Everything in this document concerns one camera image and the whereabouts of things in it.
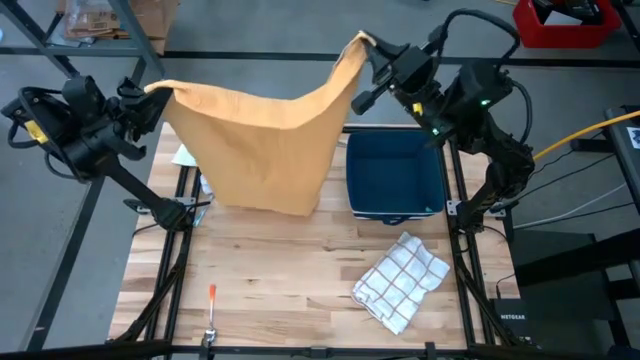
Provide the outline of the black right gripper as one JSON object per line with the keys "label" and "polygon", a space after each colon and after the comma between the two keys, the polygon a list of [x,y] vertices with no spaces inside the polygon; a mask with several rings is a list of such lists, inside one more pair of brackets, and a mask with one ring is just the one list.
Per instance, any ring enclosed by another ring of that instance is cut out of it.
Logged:
{"label": "black right gripper", "polygon": [[436,59],[420,48],[378,40],[375,45],[366,45],[365,50],[373,71],[373,88],[352,100],[355,114],[367,112],[387,90],[391,79],[392,95],[396,98],[426,97],[438,87],[434,80]]}

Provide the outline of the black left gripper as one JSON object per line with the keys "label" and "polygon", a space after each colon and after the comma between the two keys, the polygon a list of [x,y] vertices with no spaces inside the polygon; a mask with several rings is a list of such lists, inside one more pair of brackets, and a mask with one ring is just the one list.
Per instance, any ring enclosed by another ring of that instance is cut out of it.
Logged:
{"label": "black left gripper", "polygon": [[137,142],[155,130],[173,90],[161,87],[145,92],[131,78],[124,77],[118,85],[118,95],[102,99],[97,130],[111,128],[125,133],[128,141]]}

